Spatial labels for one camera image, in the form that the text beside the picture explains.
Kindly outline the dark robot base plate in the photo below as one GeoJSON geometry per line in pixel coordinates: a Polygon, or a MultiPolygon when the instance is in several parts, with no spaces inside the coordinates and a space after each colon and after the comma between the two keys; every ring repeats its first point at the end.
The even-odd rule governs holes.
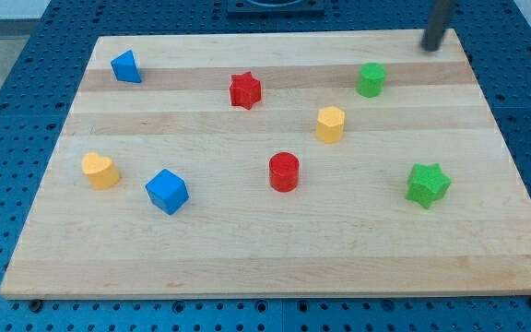
{"type": "Polygon", "coordinates": [[[320,14],[325,0],[227,0],[228,15],[320,14]]]}

